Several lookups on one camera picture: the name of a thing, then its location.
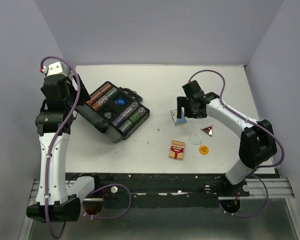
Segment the blue small blind button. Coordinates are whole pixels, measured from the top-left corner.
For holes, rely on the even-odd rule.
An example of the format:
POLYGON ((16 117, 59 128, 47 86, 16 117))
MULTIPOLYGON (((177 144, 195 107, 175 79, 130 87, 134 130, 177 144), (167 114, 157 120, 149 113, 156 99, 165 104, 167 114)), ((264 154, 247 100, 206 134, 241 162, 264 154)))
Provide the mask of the blue small blind button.
POLYGON ((118 98, 115 102, 120 106, 124 106, 127 103, 126 99, 122 97, 118 98))

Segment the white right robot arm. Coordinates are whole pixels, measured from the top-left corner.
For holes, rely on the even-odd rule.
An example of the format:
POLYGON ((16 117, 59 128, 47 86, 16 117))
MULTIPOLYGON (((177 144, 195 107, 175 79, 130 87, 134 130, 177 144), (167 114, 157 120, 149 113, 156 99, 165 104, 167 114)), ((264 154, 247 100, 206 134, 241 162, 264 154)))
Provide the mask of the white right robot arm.
POLYGON ((177 97, 178 119, 181 118, 182 110, 186 118, 211 117, 240 138, 239 159, 222 176, 220 183, 220 191, 231 196, 237 192, 238 184, 277 153, 272 124, 267 120, 239 117, 238 113, 233 113, 233 108, 222 103, 219 95, 214 92, 205 94, 195 80, 183 85, 182 89, 185 96, 177 97))

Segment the orange big blind button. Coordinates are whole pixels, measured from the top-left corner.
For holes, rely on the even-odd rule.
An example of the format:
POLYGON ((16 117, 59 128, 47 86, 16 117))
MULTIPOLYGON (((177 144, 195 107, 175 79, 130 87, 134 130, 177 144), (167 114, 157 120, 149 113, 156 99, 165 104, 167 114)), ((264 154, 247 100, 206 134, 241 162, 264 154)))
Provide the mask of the orange big blind button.
POLYGON ((206 145, 201 145, 199 147, 199 153, 202 154, 202 155, 207 155, 209 153, 209 148, 206 146, 206 145))

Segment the blue green poker chip stack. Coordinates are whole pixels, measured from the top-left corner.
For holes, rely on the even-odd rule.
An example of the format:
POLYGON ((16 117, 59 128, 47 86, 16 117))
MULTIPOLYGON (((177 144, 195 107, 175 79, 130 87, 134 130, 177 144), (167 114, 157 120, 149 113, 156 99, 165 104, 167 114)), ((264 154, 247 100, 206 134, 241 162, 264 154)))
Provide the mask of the blue green poker chip stack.
POLYGON ((117 93, 117 89, 115 88, 115 87, 113 87, 113 88, 111 88, 109 91, 107 91, 106 93, 105 93, 105 95, 109 98, 109 99, 111 99, 116 93, 117 93))

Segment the black poker chip case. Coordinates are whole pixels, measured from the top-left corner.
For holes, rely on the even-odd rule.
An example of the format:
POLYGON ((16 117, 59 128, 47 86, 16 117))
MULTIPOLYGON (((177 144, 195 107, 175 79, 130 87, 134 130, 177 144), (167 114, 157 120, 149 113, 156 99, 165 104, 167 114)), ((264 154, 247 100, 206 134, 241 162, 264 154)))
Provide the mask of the black poker chip case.
POLYGON ((98 111, 92 109, 92 106, 89 106, 87 103, 85 105, 77 106, 76 111, 100 133, 108 136, 113 143, 119 143, 122 140, 128 139, 134 133, 134 131, 137 130, 148 119, 150 116, 150 110, 142 104, 142 97, 139 96, 136 91, 133 91, 129 88, 118 87, 112 82, 106 81, 96 90, 99 90, 107 83, 109 83, 112 88, 116 88, 117 93, 105 104, 103 104, 98 111), (118 98, 126 99, 126 104, 116 104, 116 100, 118 98), (127 121, 140 107, 145 108, 146 113, 127 132, 121 132, 119 128, 125 121, 119 127, 115 127, 112 122, 133 102, 138 103, 138 108, 125 121, 127 121), (105 118, 104 112, 112 112, 112 118, 105 118))

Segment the blue playing card deck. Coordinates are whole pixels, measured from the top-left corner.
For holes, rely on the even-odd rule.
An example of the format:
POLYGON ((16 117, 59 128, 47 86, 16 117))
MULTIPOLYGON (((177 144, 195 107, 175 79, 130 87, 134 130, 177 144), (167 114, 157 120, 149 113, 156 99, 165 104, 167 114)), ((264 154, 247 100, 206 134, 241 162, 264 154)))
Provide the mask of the blue playing card deck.
POLYGON ((178 111, 176 109, 170 111, 171 118, 175 127, 181 126, 187 123, 187 120, 184 116, 184 112, 181 111, 181 117, 178 118, 178 111))

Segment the red playing card deck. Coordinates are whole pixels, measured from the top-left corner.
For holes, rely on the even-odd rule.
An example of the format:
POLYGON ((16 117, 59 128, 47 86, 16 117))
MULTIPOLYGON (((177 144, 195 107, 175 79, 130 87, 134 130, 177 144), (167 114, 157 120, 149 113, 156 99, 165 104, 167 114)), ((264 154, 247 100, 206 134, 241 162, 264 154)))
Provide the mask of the red playing card deck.
POLYGON ((169 158, 182 160, 184 156, 185 143, 182 141, 172 140, 169 151, 169 158))

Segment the brown white poker chip stack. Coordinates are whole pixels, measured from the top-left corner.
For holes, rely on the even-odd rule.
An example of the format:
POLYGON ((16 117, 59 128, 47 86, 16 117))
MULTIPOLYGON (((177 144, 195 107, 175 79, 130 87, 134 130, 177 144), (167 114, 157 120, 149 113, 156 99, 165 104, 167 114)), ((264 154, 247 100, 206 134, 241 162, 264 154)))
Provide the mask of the brown white poker chip stack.
POLYGON ((107 95, 103 95, 99 100, 97 100, 91 107, 95 111, 98 111, 103 104, 105 104, 109 100, 107 95))

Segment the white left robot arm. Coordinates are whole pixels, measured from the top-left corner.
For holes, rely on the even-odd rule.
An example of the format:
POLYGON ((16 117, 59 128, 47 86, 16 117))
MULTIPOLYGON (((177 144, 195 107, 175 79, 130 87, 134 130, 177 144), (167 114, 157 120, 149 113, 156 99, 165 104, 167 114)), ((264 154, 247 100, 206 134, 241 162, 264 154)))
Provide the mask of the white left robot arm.
POLYGON ((41 223, 77 221, 84 198, 97 197, 101 191, 91 176, 80 176, 72 186, 66 186, 66 152, 75 119, 70 110, 76 98, 79 105, 89 98, 84 84, 76 91, 72 80, 82 81, 77 75, 47 75, 41 87, 45 99, 35 119, 41 148, 40 180, 35 203, 26 209, 28 218, 41 223))

